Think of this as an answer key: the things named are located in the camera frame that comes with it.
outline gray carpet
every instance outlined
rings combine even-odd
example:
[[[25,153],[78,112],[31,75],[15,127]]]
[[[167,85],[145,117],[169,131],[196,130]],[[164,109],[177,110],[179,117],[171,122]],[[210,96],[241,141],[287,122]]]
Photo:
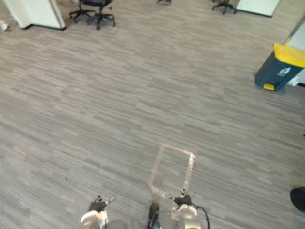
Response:
[[[196,154],[190,192],[212,229],[305,227],[289,198],[305,185],[305,90],[254,84],[304,1],[283,0],[272,18],[213,5],[116,0],[117,26],[97,31],[62,0],[67,30],[22,31],[1,3],[1,229],[77,228],[98,193],[118,198],[110,221],[144,228],[162,144]],[[164,152],[154,185],[178,192],[186,165]]]

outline bin label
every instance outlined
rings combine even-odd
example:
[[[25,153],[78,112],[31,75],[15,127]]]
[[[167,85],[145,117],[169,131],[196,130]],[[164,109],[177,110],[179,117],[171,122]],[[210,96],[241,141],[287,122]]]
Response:
[[[282,70],[280,70],[280,72],[277,74],[279,76],[285,76],[290,72],[291,68],[283,68]]]

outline chair leg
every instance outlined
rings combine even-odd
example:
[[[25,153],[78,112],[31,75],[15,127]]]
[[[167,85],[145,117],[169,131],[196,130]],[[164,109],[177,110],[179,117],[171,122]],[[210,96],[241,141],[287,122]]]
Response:
[[[231,9],[234,10],[234,13],[237,13],[237,8],[231,6]]]
[[[75,13],[78,13],[78,12],[79,12],[79,10],[76,10],[76,11],[73,11],[73,12],[69,13],[70,18],[72,18],[72,14],[75,14]]]
[[[91,17],[92,17],[92,16],[90,16],[87,12],[85,12],[84,15],[86,15],[88,18],[91,18]]]
[[[73,18],[74,23],[77,23],[77,20],[76,20],[76,19],[77,19],[79,16],[81,16],[81,12],[77,12],[77,14],[75,15],[75,17]]]
[[[214,10],[215,8],[221,7],[221,6],[225,6],[225,3],[221,2],[215,6],[212,7],[212,10]]]
[[[227,11],[227,8],[228,8],[228,6],[225,6],[225,7],[224,7],[224,11],[223,11],[223,14],[225,14],[225,13],[226,13],[226,11]]]
[[[95,12],[95,10],[82,10],[83,14]]]
[[[103,18],[109,20],[109,21],[112,21],[112,25],[113,26],[116,26],[116,23],[115,23],[115,17],[113,14],[103,14]]]
[[[97,26],[96,26],[97,30],[100,29],[100,22],[101,22],[101,20],[103,20],[102,7],[99,7],[99,17],[97,19]]]

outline trash bin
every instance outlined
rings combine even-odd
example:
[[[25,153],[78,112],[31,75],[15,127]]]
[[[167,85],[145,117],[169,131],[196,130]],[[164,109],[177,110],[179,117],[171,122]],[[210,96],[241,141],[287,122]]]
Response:
[[[290,192],[290,199],[297,209],[305,212],[305,187],[293,189]]]
[[[255,84],[278,91],[305,68],[305,51],[275,44],[273,52],[255,75]]]

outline recycling bin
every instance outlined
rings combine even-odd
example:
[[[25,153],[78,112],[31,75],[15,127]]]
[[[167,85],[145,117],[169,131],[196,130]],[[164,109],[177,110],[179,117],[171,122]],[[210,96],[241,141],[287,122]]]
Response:
[[[305,51],[275,44],[273,51],[255,75],[255,84],[278,91],[305,68]]]

